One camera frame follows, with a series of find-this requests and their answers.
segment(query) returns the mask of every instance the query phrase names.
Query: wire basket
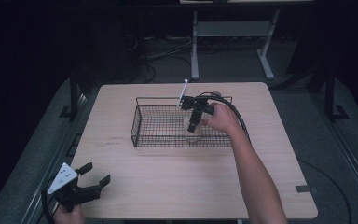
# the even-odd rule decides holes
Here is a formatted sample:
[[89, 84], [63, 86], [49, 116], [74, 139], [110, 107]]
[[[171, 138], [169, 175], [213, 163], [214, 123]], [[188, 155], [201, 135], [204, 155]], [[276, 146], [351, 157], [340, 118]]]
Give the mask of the wire basket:
[[[133, 145], [135, 147], [231, 147], [225, 133], [206, 125], [200, 125], [200, 135], [185, 135], [184, 118], [190, 118], [191, 113], [191, 110], [185, 111], [176, 105], [137, 104], [131, 130]], [[203, 119], [211, 117], [209, 114], [202, 114]]]

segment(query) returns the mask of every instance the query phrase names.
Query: wooden table top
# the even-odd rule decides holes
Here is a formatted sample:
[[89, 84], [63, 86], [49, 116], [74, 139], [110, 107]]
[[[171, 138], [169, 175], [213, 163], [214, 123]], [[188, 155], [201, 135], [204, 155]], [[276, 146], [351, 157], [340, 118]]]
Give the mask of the wooden table top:
[[[178, 97], [183, 84], [107, 85], [100, 89], [72, 167], [92, 162], [79, 186], [111, 183], [101, 199], [83, 204], [86, 217], [107, 219], [248, 218], [230, 147], [134, 147], [137, 97]], [[318, 211], [282, 121], [264, 83], [189, 83], [186, 95], [220, 91], [232, 96], [255, 151], [267, 167], [288, 218]], [[175, 105], [177, 100], [158, 104]]]

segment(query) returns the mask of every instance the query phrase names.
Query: forearm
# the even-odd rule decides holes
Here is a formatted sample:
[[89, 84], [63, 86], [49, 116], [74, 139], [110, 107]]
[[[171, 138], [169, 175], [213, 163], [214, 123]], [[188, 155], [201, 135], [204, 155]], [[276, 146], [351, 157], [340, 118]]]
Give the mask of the forearm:
[[244, 131], [237, 129], [229, 137], [251, 222], [287, 223], [275, 184]]

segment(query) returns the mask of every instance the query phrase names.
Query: human hand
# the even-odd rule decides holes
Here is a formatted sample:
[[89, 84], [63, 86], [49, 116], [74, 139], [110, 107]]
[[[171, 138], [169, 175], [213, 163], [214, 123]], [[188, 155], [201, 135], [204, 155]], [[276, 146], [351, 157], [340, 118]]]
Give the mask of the human hand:
[[214, 107], [213, 117], [211, 119], [202, 119], [202, 124], [228, 135], [236, 132], [238, 128], [241, 129], [238, 118], [230, 107], [218, 103], [211, 103], [210, 106]]
[[59, 205], [53, 215], [56, 224], [85, 224], [86, 218], [84, 217], [81, 205], [76, 205], [72, 212], [68, 212], [65, 207]]

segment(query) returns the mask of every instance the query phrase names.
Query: black wire mesh basket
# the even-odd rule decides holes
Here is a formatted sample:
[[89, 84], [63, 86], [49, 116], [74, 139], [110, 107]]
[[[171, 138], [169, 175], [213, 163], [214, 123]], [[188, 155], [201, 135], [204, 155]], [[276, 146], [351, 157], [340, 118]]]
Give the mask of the black wire mesh basket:
[[[135, 108], [131, 140], [135, 147], [231, 147], [228, 136], [206, 125], [200, 125], [196, 135], [186, 135], [184, 119], [191, 117], [191, 110], [176, 105], [139, 105]], [[206, 113], [203, 119], [211, 118]]]

